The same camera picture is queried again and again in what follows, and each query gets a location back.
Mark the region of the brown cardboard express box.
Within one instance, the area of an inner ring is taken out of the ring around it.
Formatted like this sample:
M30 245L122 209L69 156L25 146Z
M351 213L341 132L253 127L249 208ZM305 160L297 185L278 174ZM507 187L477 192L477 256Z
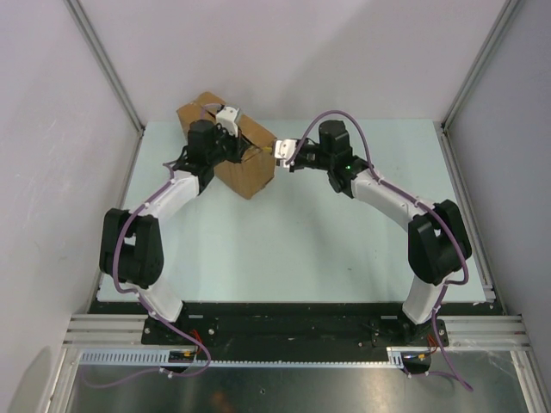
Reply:
M172 169L196 176L200 192L216 177L249 200L274 178L276 136L239 107L204 92L176 114L186 144Z

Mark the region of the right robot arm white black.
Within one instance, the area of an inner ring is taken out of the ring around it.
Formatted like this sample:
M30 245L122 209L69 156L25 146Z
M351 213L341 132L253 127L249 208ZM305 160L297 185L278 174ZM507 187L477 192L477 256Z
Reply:
M460 286L469 281L472 246L459 207L452 200L429 203L385 179L368 157L354 153L341 120L322 122L314 143L307 136L278 141L273 154L291 172L323 170L336 193L368 204L405 231L413 281L391 332L407 345L419 344L455 284L452 275L463 273Z

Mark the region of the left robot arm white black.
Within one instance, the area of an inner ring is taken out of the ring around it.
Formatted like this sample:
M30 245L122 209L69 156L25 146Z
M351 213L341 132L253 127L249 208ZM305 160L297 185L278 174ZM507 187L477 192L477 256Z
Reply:
M249 144L235 120L196 120L190 124L180 156L164 164L168 180L137 207L112 208L103 219L99 268L115 290L132 294L160 324L169 342L184 342L190 323L180 317L183 301L163 276L161 224L198 197L221 163L240 163Z

